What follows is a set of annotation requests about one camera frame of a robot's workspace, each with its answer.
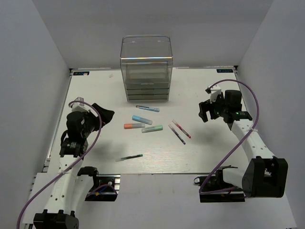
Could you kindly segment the orange cap highlighter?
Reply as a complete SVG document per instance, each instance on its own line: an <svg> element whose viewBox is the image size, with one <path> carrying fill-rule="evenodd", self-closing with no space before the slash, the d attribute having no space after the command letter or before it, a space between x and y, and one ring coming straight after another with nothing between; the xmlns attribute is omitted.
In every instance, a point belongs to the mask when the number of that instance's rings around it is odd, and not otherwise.
<svg viewBox="0 0 305 229"><path fill-rule="evenodd" d="M126 123L123 125L124 129L135 129L135 128L145 128L144 123Z"/></svg>

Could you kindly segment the blue cap highlighter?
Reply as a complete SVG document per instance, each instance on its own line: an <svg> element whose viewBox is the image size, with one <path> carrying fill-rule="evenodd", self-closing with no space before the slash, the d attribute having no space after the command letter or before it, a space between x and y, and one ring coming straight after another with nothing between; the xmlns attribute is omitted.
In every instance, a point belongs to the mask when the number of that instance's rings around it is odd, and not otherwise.
<svg viewBox="0 0 305 229"><path fill-rule="evenodd" d="M136 116L136 115L132 116L132 120L134 120L136 122L148 124L148 125L152 125L153 124L152 120L149 120L149 119L146 119L146 118L143 118L143 117L140 117L140 116Z"/></svg>

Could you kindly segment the green cap highlighter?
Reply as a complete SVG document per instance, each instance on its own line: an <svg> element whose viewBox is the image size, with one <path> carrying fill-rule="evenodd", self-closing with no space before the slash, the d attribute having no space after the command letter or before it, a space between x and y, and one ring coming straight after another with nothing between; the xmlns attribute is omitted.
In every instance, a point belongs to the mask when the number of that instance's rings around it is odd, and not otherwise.
<svg viewBox="0 0 305 229"><path fill-rule="evenodd" d="M145 127L141 129L142 133L149 133L149 132L156 132L156 131L162 131L163 126L162 125L156 125L156 126L150 126L150 127Z"/></svg>

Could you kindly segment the clear acrylic drawer organizer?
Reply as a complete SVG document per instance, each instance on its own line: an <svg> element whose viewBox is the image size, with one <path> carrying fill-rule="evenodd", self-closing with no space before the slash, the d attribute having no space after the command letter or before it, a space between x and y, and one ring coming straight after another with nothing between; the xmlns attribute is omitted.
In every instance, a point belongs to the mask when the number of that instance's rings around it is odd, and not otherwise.
<svg viewBox="0 0 305 229"><path fill-rule="evenodd" d="M171 39L129 35L122 39L120 67L127 101L167 101L173 71Z"/></svg>

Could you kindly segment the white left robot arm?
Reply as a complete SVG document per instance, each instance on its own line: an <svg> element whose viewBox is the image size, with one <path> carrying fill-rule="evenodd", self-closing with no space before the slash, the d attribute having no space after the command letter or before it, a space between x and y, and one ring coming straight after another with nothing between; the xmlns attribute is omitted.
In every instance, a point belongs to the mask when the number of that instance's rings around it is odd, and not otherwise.
<svg viewBox="0 0 305 229"><path fill-rule="evenodd" d="M101 179L95 167L83 167L85 155L92 148L88 137L100 132L115 112L96 103L86 109L79 100L70 103L72 112L67 115L67 129L61 136L58 177L53 182L50 198L43 212L34 216L37 229L77 229L76 212L90 190L100 187Z"/></svg>

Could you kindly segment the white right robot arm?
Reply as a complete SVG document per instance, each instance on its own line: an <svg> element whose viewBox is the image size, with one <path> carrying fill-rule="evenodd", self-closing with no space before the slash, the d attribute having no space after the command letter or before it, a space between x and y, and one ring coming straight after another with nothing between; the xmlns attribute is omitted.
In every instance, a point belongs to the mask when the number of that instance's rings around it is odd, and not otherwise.
<svg viewBox="0 0 305 229"><path fill-rule="evenodd" d="M249 164L246 170L234 166L220 166L214 176L207 177L200 191L204 195L241 189L248 198L281 198L285 192L288 163L277 158L254 130L254 122L247 111L242 111L242 94L237 90L209 89L209 100L199 104L199 116L223 118L232 133L241 141Z"/></svg>

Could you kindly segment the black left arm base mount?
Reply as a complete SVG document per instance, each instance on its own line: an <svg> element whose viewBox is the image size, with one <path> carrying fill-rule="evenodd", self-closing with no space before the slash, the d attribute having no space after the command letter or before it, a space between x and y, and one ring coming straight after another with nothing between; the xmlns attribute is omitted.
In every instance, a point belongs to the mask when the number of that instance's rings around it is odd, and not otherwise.
<svg viewBox="0 0 305 229"><path fill-rule="evenodd" d="M121 175L102 175L95 177L85 201L90 202L114 202L120 189Z"/></svg>

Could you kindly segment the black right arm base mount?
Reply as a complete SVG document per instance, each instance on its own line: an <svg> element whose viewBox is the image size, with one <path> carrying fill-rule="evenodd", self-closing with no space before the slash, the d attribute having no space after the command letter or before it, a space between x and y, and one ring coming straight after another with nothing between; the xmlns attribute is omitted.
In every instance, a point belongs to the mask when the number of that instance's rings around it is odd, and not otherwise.
<svg viewBox="0 0 305 229"><path fill-rule="evenodd" d="M233 166L221 166L208 179L200 191L201 203L245 202L242 189L244 170Z"/></svg>

